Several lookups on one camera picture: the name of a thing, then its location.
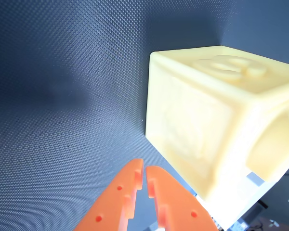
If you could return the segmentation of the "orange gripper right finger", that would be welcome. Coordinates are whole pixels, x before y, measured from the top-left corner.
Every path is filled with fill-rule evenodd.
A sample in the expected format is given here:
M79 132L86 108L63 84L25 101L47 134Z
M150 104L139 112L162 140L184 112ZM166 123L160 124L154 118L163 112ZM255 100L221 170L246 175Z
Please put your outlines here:
M207 210L171 174L158 166L146 168L149 198L155 201L158 226L166 231L216 231Z

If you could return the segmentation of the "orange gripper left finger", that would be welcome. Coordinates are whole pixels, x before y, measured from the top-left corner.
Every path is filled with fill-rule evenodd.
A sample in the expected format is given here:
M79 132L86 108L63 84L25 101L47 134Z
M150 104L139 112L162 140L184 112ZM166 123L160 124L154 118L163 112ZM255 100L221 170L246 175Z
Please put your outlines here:
M76 226L76 231L126 231L134 217L137 191L143 185L144 161L129 161L113 178L89 211Z

